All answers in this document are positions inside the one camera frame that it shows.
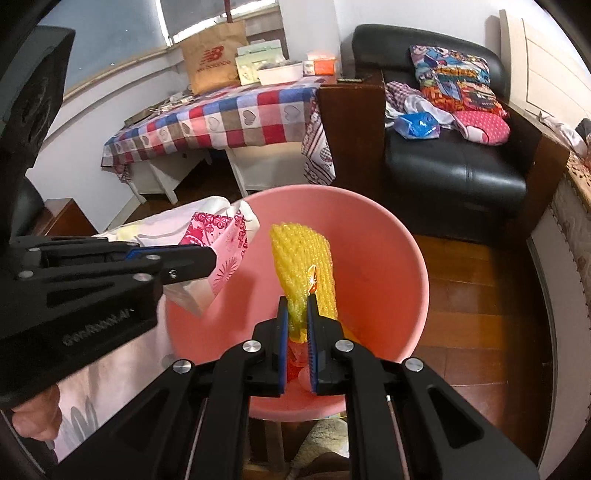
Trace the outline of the left hand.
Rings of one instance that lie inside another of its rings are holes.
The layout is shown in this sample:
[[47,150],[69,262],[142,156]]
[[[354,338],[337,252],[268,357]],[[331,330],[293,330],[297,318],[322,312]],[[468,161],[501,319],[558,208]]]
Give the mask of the left hand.
[[15,407],[11,422],[16,432],[23,438],[37,441],[55,440],[62,422],[59,401],[59,388],[53,385]]

